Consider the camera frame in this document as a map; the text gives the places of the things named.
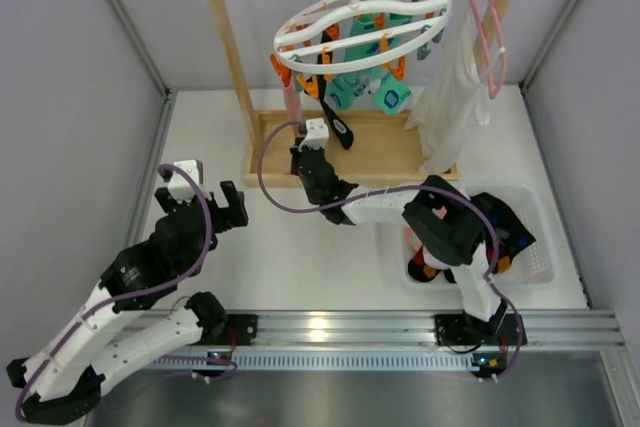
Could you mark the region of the pink patterned sock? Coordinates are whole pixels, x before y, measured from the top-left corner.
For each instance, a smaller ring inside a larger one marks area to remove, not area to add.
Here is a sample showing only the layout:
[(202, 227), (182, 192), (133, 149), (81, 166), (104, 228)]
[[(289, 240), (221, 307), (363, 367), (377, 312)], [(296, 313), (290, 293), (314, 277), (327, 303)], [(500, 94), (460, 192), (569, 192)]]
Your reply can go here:
[[(443, 219), (447, 214), (447, 208), (441, 207), (438, 209), (433, 209), (432, 212), (438, 219)], [(411, 248), (414, 252), (418, 252), (422, 248), (422, 241), (410, 227), (404, 228), (404, 236), (408, 247)]]
[(293, 122), (293, 135), (298, 137), (302, 125), (302, 109), (299, 93), (296, 91), (295, 80), (293, 78), (283, 85), (283, 97), (285, 110), (289, 120)]

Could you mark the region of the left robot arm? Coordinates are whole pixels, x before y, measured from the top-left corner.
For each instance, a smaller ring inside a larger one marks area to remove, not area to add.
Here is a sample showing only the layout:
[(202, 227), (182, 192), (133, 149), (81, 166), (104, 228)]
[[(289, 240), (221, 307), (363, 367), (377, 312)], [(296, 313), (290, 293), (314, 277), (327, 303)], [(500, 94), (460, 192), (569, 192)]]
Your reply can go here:
[(244, 194), (231, 181), (220, 187), (225, 207), (211, 193), (180, 202), (168, 188), (156, 190), (164, 215), (149, 238), (116, 256), (79, 313), (44, 349), (7, 365), (9, 380), (20, 391), (20, 421), (72, 423), (137, 370), (177, 348), (214, 342), (225, 333), (227, 311), (213, 293), (198, 292), (155, 325), (126, 339), (119, 336), (176, 291), (176, 279), (199, 273), (218, 234), (247, 226)]

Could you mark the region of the black sock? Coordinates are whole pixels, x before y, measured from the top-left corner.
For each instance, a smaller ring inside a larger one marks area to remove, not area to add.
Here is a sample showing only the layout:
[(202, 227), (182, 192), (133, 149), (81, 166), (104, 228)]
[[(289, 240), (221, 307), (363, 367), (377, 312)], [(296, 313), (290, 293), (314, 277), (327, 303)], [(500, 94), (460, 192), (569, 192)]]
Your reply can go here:
[[(514, 210), (503, 200), (488, 192), (481, 192), (472, 196), (471, 201), (490, 221), (497, 234), (498, 247), (506, 248), (513, 255), (513, 261), (518, 254), (537, 241), (536, 237), (524, 226)], [(498, 253), (495, 253), (492, 241), (488, 240), (488, 261), (492, 262), (496, 259), (497, 263), (498, 255), (499, 249)]]
[[(321, 42), (327, 43), (334, 40), (338, 40), (340, 35), (339, 25), (333, 24), (325, 29), (321, 35)], [(343, 149), (349, 150), (354, 142), (354, 134), (347, 124), (336, 114), (336, 112), (329, 106), (325, 100), (326, 87), (328, 77), (326, 75), (315, 75), (317, 81), (318, 94), (317, 100), (321, 105), (321, 108), (326, 116), (329, 127), (332, 129), (334, 135), (338, 139)]]

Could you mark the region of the pink patterned sock front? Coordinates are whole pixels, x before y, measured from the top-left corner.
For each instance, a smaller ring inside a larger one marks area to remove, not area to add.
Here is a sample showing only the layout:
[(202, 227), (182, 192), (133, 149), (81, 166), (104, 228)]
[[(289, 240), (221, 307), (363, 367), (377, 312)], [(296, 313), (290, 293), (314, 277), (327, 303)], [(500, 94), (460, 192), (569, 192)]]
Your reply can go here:
[[(433, 209), (432, 212), (438, 219), (443, 219), (447, 214), (447, 208), (441, 207), (438, 209)], [(418, 252), (422, 248), (422, 241), (410, 227), (404, 228), (404, 236), (408, 247), (411, 248), (414, 252)]]

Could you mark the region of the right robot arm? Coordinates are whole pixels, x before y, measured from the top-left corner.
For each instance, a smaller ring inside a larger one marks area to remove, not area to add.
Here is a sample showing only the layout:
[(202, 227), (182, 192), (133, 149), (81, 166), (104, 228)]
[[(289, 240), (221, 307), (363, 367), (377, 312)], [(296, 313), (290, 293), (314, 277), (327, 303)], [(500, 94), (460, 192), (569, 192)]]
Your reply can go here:
[(424, 265), (451, 272), (463, 313), (454, 329), (444, 332), (447, 340), (473, 345), (495, 336), (507, 304), (487, 279), (486, 218), (465, 194), (437, 175), (418, 185), (361, 187), (339, 178), (322, 148), (294, 146), (290, 153), (292, 173), (328, 221), (408, 227), (422, 244)]

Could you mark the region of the black sock front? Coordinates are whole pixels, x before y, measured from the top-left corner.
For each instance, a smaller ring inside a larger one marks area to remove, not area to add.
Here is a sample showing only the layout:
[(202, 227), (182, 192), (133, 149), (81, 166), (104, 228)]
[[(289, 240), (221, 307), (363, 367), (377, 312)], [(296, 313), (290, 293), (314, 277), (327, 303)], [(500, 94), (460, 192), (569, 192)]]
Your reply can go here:
[[(537, 241), (536, 237), (524, 226), (514, 210), (503, 200), (488, 192), (481, 192), (472, 196), (471, 201), (490, 221), (497, 234), (498, 247), (506, 248), (513, 255), (513, 261), (518, 254)], [(498, 253), (495, 253), (492, 241), (488, 240), (488, 261), (492, 262), (496, 259), (497, 263), (498, 255), (499, 249)]]

